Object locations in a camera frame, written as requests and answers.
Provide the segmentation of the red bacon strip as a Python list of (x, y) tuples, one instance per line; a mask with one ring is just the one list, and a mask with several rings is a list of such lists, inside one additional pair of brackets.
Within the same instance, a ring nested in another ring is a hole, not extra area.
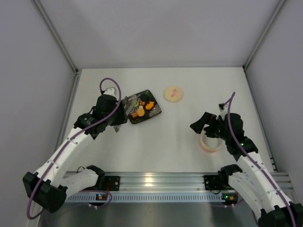
[(132, 118), (133, 119), (139, 118), (139, 114), (137, 112), (132, 113)]

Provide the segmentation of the round yellow cracker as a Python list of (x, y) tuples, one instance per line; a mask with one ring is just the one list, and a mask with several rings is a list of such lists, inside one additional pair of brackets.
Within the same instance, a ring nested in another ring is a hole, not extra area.
[(139, 117), (143, 117), (145, 115), (145, 110), (144, 109), (139, 108), (136, 112), (137, 112)]

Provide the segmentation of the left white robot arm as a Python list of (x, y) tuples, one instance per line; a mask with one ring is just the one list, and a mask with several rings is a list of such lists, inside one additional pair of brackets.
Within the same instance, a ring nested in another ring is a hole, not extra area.
[(65, 177), (79, 154), (108, 126), (127, 122), (121, 98), (114, 89), (101, 92), (97, 103), (88, 113), (78, 117), (69, 135), (56, 152), (34, 173), (27, 172), (23, 184), (30, 201), (55, 213), (70, 196), (84, 190), (104, 188), (105, 172), (90, 165), (81, 172)]

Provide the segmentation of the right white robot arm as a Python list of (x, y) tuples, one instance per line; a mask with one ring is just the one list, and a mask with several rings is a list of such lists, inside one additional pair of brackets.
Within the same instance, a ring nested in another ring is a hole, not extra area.
[(190, 125), (197, 134), (222, 139), (236, 163), (218, 171), (222, 187), (236, 190), (249, 205), (260, 227), (301, 227), (303, 206), (294, 203), (266, 169), (256, 145), (244, 134), (236, 113), (224, 117), (205, 112)]

